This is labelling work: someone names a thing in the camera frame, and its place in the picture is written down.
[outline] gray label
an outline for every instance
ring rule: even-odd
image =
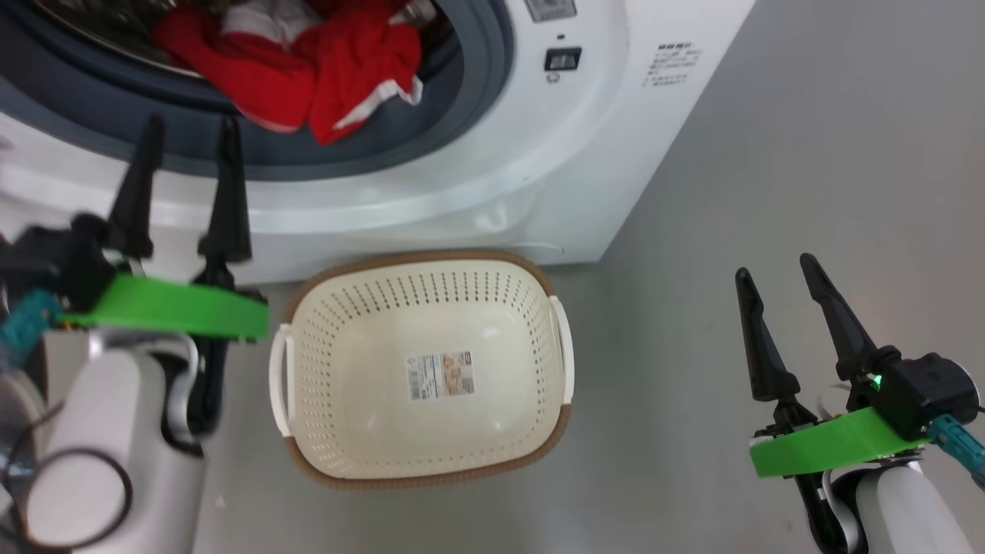
[[[573,18],[578,15],[574,0],[527,0],[534,23]]]

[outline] red cloth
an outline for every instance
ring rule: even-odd
[[[415,28],[388,23],[403,1],[309,2],[329,19],[292,44],[251,33],[222,34],[218,22],[194,6],[168,12],[154,41],[258,125],[294,132],[307,121],[318,142],[329,144],[365,124],[367,115],[354,111],[371,112],[377,88],[395,83],[402,96],[412,93],[421,43]]]

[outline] brown basket rim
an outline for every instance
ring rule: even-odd
[[[329,279],[340,277],[342,275],[358,273],[361,271],[368,271],[370,269],[390,267],[393,265],[408,265],[411,263],[428,261],[470,259],[505,261],[518,265],[527,270],[534,276],[534,278],[537,279],[537,282],[541,284],[544,288],[544,292],[549,297],[557,295],[554,285],[551,284],[551,280],[540,267],[535,265],[530,260],[511,252],[481,249],[411,252],[358,261],[328,269],[315,275],[301,285],[300,290],[288,305],[288,308],[284,314],[284,323],[292,323],[294,321],[297,308],[304,300],[304,297],[314,290],[315,287],[321,285]],[[564,434],[564,430],[567,428],[567,422],[570,416],[571,404],[563,405],[560,408],[560,413],[558,414],[558,422],[555,424],[554,430],[551,431],[551,434],[548,436],[547,440],[544,441],[544,443],[536,450],[527,455],[508,461],[495,463],[493,465],[487,465],[485,467],[465,469],[462,471],[452,471],[449,473],[439,473],[437,475],[426,475],[422,477],[394,477],[387,479],[342,479],[339,477],[333,477],[318,471],[313,465],[311,465],[307,458],[304,457],[304,454],[301,452],[300,447],[297,445],[297,440],[294,437],[285,437],[285,444],[288,447],[288,453],[291,455],[291,459],[300,468],[300,470],[312,480],[327,487],[338,490],[409,489],[415,487],[461,483],[464,481],[471,481],[473,479],[481,479],[483,477],[499,475],[499,473],[505,473],[507,471],[512,471],[514,469],[519,469],[530,465],[531,463],[534,463],[535,461],[538,461],[542,457],[546,456],[548,452],[553,450],[558,442],[560,442],[560,438]]]

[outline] washing machine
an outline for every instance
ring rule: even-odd
[[[0,7],[0,232],[106,214],[152,114],[167,126],[148,270],[186,279],[234,106],[195,75],[66,25],[69,0]],[[419,105],[321,147],[241,122],[254,259],[290,281],[385,252],[495,247],[597,261],[753,0],[436,0]]]

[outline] black ring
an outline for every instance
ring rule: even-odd
[[[52,462],[72,456],[94,457],[95,459],[104,462],[106,465],[112,468],[112,470],[115,471],[117,475],[119,475],[120,482],[123,483],[123,507],[120,509],[119,513],[116,515],[116,518],[112,521],[112,523],[110,523],[102,531],[93,535],[90,538],[81,540],[73,544],[46,544],[43,542],[37,542],[29,537],[25,537],[25,542],[30,546],[33,546],[34,548],[49,549],[49,550],[76,550],[78,548],[85,548],[87,546],[92,546],[106,539],[110,535],[112,535],[121,525],[123,525],[123,522],[126,521],[127,516],[130,515],[130,510],[133,508],[133,481],[130,479],[130,475],[126,472],[126,469],[124,469],[123,466],[119,464],[119,462],[113,459],[106,452],[100,450],[77,448],[77,449],[60,450],[58,452],[55,452],[52,455],[46,457],[44,461],[42,461],[37,465],[37,468],[34,471],[33,482],[34,483],[37,482],[38,477],[40,477],[44,469],[49,467]]]

